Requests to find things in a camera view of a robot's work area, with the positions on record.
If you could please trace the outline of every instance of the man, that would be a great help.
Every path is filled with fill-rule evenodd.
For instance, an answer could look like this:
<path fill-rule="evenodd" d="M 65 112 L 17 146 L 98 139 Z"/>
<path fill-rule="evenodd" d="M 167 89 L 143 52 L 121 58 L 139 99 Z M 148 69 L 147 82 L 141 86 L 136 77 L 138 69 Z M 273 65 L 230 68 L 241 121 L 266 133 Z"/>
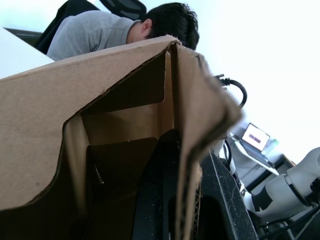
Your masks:
<path fill-rule="evenodd" d="M 196 13 L 177 2 L 153 8 L 136 21 L 104 11 L 87 11 L 62 21 L 47 55 L 57 61 L 167 34 L 195 50 L 199 41 Z"/>

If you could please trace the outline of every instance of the black office chair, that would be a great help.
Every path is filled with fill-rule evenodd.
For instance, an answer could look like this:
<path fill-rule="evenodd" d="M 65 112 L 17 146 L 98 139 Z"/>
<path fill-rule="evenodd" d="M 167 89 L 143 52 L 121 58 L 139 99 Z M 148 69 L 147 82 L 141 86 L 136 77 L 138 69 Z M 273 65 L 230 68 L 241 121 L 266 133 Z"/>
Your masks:
<path fill-rule="evenodd" d="M 120 17 L 137 20 L 142 19 L 147 13 L 146 6 L 138 0 L 100 1 L 107 9 L 110 10 L 111 13 Z M 69 16 L 76 16 L 91 10 L 99 9 L 87 0 L 68 0 L 58 9 L 55 18 L 40 36 L 34 47 L 40 52 L 47 54 L 52 39 L 54 38 L 61 22 Z"/>

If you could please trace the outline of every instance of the chair mesh backrest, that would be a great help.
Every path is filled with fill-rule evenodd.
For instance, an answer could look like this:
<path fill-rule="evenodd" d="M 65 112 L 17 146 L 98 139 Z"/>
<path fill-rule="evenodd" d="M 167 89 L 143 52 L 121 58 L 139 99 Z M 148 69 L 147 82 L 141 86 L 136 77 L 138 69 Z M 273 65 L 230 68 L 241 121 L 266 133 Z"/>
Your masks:
<path fill-rule="evenodd" d="M 101 3 L 115 15 L 128 19 L 142 19 L 146 13 L 146 6 L 138 0 L 100 0 Z"/>

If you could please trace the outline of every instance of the gray sweatshirt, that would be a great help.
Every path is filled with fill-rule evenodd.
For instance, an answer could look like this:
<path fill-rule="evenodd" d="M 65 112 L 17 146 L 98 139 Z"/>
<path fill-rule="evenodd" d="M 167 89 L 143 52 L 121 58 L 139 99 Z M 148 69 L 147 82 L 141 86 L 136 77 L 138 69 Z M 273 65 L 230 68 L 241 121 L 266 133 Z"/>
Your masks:
<path fill-rule="evenodd" d="M 135 22 L 104 11 L 69 16 L 56 31 L 47 56 L 55 61 L 127 43 Z"/>

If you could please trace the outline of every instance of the cardboard box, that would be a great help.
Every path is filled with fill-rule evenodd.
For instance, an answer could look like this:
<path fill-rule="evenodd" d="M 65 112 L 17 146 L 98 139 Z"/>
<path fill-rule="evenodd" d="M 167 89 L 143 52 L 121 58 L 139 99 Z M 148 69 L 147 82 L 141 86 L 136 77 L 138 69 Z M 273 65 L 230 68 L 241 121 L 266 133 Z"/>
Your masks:
<path fill-rule="evenodd" d="M 131 238 L 139 178 L 166 131 L 182 138 L 175 239 L 189 239 L 199 161 L 240 118 L 204 58 L 171 36 L 0 81 L 0 238 Z M 90 152 L 88 146 L 102 146 Z M 103 181 L 91 206 L 96 174 Z"/>

